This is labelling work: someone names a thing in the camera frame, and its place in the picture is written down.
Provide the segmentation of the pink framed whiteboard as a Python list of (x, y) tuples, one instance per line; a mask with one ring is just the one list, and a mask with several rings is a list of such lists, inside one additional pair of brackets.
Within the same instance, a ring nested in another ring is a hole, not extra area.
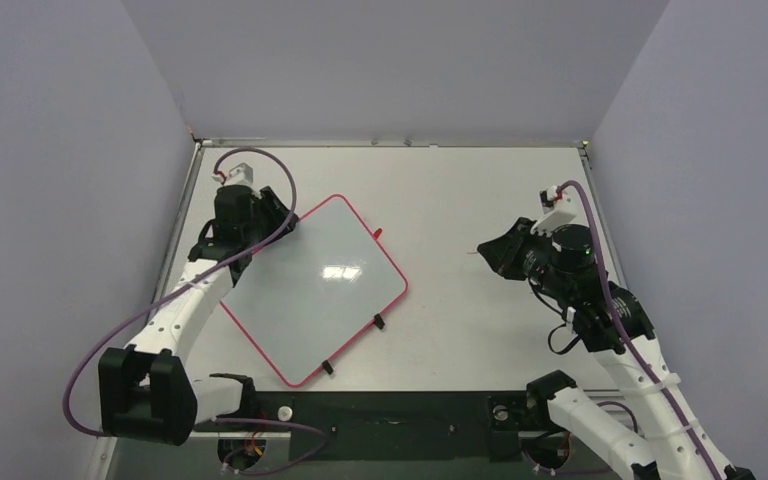
[(403, 271), (350, 201), (332, 194), (260, 250), (222, 311), (288, 387), (325, 372), (408, 291)]

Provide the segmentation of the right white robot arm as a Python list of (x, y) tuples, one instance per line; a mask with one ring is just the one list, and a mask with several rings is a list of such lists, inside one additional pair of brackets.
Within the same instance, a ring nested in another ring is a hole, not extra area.
[(548, 230), (519, 218), (478, 254), (497, 275), (527, 283), (553, 300), (566, 326), (605, 369), (636, 421), (628, 428), (556, 370), (528, 383), (526, 418), (572, 433), (623, 479), (751, 479), (714, 444), (664, 358), (637, 298), (609, 280), (601, 242), (590, 227)]

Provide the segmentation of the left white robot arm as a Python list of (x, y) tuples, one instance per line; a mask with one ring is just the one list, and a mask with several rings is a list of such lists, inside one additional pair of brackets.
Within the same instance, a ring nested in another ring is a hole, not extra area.
[(179, 446), (198, 424), (220, 417), (232, 429), (258, 416), (254, 384), (241, 374), (192, 379), (186, 360), (207, 320), (252, 256), (298, 222), (270, 187), (220, 187), (214, 217), (191, 247), (170, 301), (123, 348), (98, 361), (101, 428), (112, 437)]

